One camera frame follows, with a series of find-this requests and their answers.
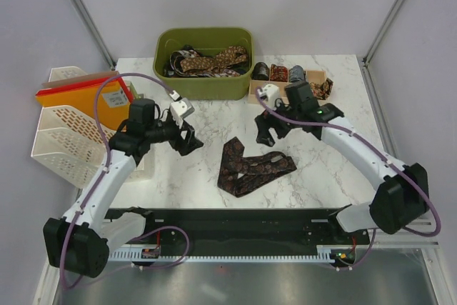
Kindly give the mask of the dark paisley tie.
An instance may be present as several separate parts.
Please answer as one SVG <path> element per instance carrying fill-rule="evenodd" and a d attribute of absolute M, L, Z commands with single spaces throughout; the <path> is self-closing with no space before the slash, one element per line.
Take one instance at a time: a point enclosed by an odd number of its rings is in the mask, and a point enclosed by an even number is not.
<path fill-rule="evenodd" d="M 290 156 L 271 151 L 260 156 L 244 156 L 237 137 L 226 142 L 221 155 L 217 187 L 240 198 L 296 170 Z"/>

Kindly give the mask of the gold floral tie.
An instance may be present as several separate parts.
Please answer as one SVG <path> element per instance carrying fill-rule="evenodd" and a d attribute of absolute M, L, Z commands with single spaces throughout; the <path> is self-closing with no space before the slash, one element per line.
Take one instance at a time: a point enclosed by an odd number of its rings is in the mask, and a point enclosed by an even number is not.
<path fill-rule="evenodd" d="M 313 92 L 313 95 L 318 100 L 327 100 L 327 98 L 331 95 L 333 89 L 333 81 L 327 78 L 321 84 L 310 82 L 310 87 Z"/>

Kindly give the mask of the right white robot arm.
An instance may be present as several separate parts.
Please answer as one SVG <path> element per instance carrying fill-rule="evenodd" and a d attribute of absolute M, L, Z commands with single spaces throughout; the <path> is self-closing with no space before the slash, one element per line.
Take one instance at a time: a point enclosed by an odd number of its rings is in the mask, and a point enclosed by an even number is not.
<path fill-rule="evenodd" d="M 278 86 L 256 87 L 256 100 L 264 108 L 255 118 L 257 142 L 273 146 L 271 130 L 282 139 L 291 130 L 301 129 L 345 157 L 375 191 L 372 201 L 337 211 L 336 220 L 327 225 L 330 240 L 343 243 L 362 229 L 395 234 L 430 209 L 428 173 L 419 163 L 409 166 L 377 149 L 356 132 L 337 106 L 319 104 L 307 82 L 289 84 L 285 92 L 283 99 Z"/>

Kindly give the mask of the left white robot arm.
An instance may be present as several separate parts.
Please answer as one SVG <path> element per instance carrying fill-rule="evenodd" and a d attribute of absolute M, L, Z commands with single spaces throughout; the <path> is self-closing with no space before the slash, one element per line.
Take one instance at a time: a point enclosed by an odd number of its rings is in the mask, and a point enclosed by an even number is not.
<path fill-rule="evenodd" d="M 130 177 L 151 145 L 167 142 L 181 156 L 203 146 L 186 117 L 194 112 L 190 101 L 177 97 L 161 119 L 151 99 L 137 99 L 129 116 L 108 141 L 104 160 L 76 200 L 60 219 L 44 225 L 44 241 L 50 265 L 91 278 L 104 269 L 110 253 L 138 239 L 149 243 L 156 225 L 141 210 L 128 210 L 110 224 L 104 219 L 120 188 Z"/>

